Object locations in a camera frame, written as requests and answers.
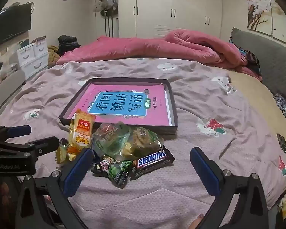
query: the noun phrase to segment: black screen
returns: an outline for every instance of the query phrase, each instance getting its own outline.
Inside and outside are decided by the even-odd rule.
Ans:
[[[0,44],[31,29],[31,4],[0,12]]]

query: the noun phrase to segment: snickers logo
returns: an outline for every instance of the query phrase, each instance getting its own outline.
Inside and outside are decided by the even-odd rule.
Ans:
[[[166,154],[164,151],[158,151],[154,154],[150,154],[149,156],[143,157],[138,160],[137,169],[145,165],[151,164],[153,162],[156,162],[157,160],[165,158],[165,157],[166,157]]]

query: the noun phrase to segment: screw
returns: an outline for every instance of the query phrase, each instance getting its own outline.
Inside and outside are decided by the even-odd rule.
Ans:
[[[52,177],[58,177],[60,174],[60,171],[56,170],[52,172]]]
[[[252,177],[253,177],[253,179],[258,179],[258,174],[253,173],[253,174],[252,174]]]
[[[231,176],[232,173],[231,173],[231,171],[225,169],[225,170],[223,171],[223,174],[224,174],[226,177],[228,177],[228,176]]]
[[[24,177],[24,179],[25,179],[25,180],[30,180],[31,177],[32,177],[31,175],[26,175],[26,176]]]

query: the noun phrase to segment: gray headboard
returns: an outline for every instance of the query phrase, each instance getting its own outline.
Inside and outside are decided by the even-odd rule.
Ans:
[[[265,37],[233,28],[232,41],[259,59],[263,84],[286,98],[286,47]]]

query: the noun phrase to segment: pink comforter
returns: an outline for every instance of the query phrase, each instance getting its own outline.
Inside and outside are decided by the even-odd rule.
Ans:
[[[237,47],[198,31],[175,30],[165,39],[110,38],[65,53],[57,62],[94,62],[132,57],[187,59],[225,69],[235,69],[258,78],[245,67],[247,61]]]

